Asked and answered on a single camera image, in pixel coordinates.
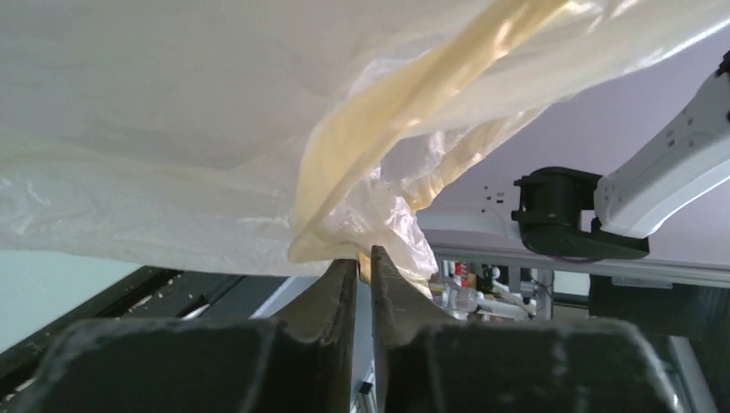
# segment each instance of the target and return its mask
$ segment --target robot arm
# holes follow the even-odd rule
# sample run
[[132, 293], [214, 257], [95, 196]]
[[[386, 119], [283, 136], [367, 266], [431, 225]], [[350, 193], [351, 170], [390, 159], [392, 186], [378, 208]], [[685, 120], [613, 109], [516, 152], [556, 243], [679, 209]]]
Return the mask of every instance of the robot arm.
[[673, 213], [730, 179], [730, 76], [718, 71], [659, 134], [593, 194], [601, 230], [653, 234]]
[[[525, 247], [547, 256], [636, 259], [673, 213], [730, 179], [730, 52], [692, 101], [618, 170], [544, 168], [524, 176], [512, 212]], [[591, 231], [580, 214], [594, 210]]]

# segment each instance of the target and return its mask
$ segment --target cable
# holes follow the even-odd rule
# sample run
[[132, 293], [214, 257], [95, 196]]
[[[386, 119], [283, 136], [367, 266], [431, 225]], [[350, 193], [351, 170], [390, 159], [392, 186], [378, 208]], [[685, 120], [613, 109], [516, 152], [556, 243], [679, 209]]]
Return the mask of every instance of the cable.
[[[555, 283], [555, 280], [554, 279], [553, 279], [553, 282], [551, 282], [549, 286], [546, 286], [545, 284], [543, 284], [543, 283], [539, 282], [538, 280], [536, 280], [535, 277], [533, 277], [532, 275], [529, 278], [531, 278], [532, 279], [532, 282], [534, 282], [538, 287], [542, 288], [542, 291], [544, 291], [545, 294], [547, 294], [547, 296], [550, 297], [550, 301], [553, 301], [554, 302], [554, 300], [553, 300], [553, 294], [550, 292], [550, 287], [552, 287], [553, 284]], [[542, 305], [540, 307], [537, 307], [537, 309], [535, 310], [535, 313], [540, 312], [540, 310], [542, 310], [543, 308], [545, 308], [545, 302], [544, 302], [544, 300], [540, 300], [540, 301], [543, 301], [542, 302]]]
[[548, 297], [550, 297], [550, 299], [553, 299], [553, 294], [550, 292], [550, 287], [553, 286], [553, 284], [555, 283], [555, 281], [551, 282], [549, 286], [546, 286], [545, 284], [543, 284], [543, 283], [539, 282], [538, 280], [536, 280], [535, 277], [530, 276], [530, 278], [532, 279], [532, 282], [534, 282], [535, 284], [537, 284], [538, 287], [540, 287], [543, 290], [545, 290], [545, 293], [547, 294]]
[[603, 261], [603, 258], [568, 258], [566, 256], [549, 256], [558, 262], [567, 262], [569, 264], [595, 264]]

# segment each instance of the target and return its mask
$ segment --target white plastic film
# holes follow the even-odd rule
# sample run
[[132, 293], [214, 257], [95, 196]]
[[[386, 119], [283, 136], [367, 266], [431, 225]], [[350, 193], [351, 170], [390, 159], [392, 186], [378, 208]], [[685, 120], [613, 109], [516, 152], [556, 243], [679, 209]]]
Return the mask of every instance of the white plastic film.
[[9, 0], [0, 246], [319, 275], [380, 244], [424, 280], [415, 211], [445, 185], [728, 19], [721, 0]]

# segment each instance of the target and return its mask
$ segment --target white ceiling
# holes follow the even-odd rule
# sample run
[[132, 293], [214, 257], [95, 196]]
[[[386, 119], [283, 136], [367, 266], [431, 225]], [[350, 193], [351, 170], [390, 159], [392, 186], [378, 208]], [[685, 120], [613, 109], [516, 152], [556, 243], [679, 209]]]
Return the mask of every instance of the white ceiling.
[[[552, 106], [489, 157], [444, 189], [434, 212], [500, 208], [498, 191], [545, 166], [607, 174], [627, 161], [690, 101], [730, 50], [730, 28], [644, 71], [588, 89]], [[650, 237], [651, 259], [730, 265], [730, 182], [694, 201]], [[487, 214], [481, 213], [487, 208]], [[466, 231], [427, 231], [431, 243], [521, 249], [518, 241]]]

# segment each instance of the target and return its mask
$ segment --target translucent plastic sheet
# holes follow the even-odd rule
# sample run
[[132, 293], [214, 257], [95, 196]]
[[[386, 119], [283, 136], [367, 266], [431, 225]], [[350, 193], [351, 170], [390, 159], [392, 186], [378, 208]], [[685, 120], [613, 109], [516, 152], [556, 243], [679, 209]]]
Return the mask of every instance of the translucent plastic sheet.
[[318, 275], [551, 102], [724, 26], [721, 0], [9, 0], [0, 246]]

